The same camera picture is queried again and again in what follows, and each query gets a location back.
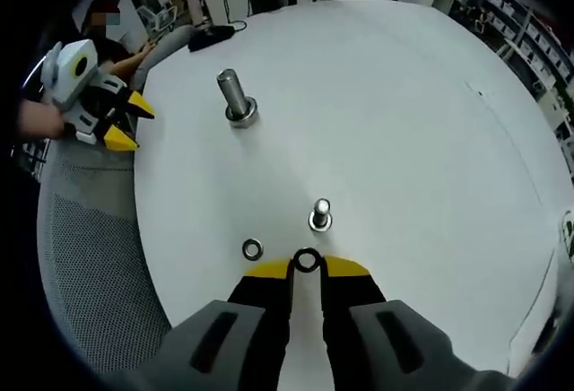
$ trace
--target metal bolt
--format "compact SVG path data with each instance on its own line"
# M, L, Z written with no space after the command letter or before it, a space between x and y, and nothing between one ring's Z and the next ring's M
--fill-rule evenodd
M257 103L246 97L234 70L227 68L217 75L217 84L227 101L225 117L234 128L250 127L257 120Z
M245 98L245 93L243 93L235 70L228 68L221 71L217 76L217 84L219 84L223 97L230 107L231 114L236 118L244 116L248 112L249 103Z
M313 212L309 215L309 227L313 231L325 232L331 228L333 216L331 216L331 204L326 198L319 198L313 206Z

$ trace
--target chair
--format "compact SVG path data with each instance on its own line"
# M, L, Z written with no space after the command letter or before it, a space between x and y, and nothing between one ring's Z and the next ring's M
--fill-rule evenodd
M145 5L137 9L147 29L150 39L160 39L164 34L173 30L176 18L178 17L178 8L173 5L169 8L162 9L159 13L154 13Z
M100 374L150 359L170 330L139 238L133 159L53 141L41 174L38 251L48 306Z

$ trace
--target table surface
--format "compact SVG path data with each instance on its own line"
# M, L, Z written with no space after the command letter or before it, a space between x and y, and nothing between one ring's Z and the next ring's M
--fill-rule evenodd
M237 71L260 119L230 128L216 83ZM368 267L388 299L443 329L477 369L506 371L574 195L534 99L438 11L330 1L248 19L232 39L153 68L135 200L173 326L226 300L254 265L299 248ZM309 230L316 199L333 228ZM279 389L333 389L318 274L297 274Z

